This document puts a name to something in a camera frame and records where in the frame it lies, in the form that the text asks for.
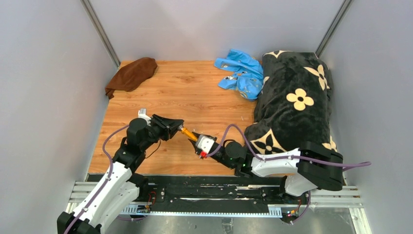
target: gray floor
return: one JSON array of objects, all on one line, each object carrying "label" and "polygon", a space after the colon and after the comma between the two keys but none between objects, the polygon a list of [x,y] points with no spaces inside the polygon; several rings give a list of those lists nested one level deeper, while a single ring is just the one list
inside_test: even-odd
[{"label": "gray floor", "polygon": [[309,210],[294,226],[278,218],[150,216],[142,221],[116,220],[108,234],[355,234],[348,209]]}]

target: yellow tool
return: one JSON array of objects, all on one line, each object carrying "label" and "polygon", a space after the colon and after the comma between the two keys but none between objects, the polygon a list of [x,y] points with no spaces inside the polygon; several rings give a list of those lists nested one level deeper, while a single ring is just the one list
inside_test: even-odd
[{"label": "yellow tool", "polygon": [[198,140],[198,138],[184,126],[180,126],[179,131],[181,131],[182,134],[186,135],[187,137],[189,137],[189,139],[193,141]]}]

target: wooden table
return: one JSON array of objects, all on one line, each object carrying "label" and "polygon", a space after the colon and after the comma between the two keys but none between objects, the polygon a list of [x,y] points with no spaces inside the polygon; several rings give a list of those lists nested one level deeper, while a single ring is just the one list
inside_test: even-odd
[{"label": "wooden table", "polygon": [[[185,120],[185,127],[191,131],[218,137],[225,128],[236,123],[241,129],[252,124],[255,102],[242,98],[237,91],[224,90],[218,82],[231,72],[213,66],[213,61],[157,61],[158,70],[132,92],[115,91],[109,101],[106,116],[100,130],[89,173],[103,173],[109,162],[102,152],[103,141],[115,130],[125,126],[137,117],[140,108],[147,109],[147,115],[157,114],[167,118]],[[113,156],[119,148],[126,130],[118,133],[107,144],[107,151]],[[243,144],[241,135],[230,130],[227,138]],[[147,150],[153,152],[157,144]],[[233,170],[211,158],[201,160],[187,138],[178,132],[169,141],[162,141],[161,147],[150,158],[145,159],[137,170],[140,174],[180,175],[233,175]]]}]

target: blue cloth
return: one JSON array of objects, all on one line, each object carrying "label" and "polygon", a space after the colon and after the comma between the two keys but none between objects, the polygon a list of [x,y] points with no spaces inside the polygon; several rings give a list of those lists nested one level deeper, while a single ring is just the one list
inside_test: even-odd
[{"label": "blue cloth", "polygon": [[215,67],[234,72],[224,77],[218,86],[240,91],[241,96],[254,101],[263,88],[263,67],[255,58],[239,50],[231,49],[226,58],[217,58]]}]

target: brown cloth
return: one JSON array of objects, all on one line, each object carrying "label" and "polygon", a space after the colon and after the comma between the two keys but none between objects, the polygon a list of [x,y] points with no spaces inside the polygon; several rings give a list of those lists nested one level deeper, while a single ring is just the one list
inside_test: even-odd
[{"label": "brown cloth", "polygon": [[153,76],[158,65],[153,58],[140,58],[122,67],[106,85],[106,96],[113,98],[115,90],[135,90],[142,82]]}]

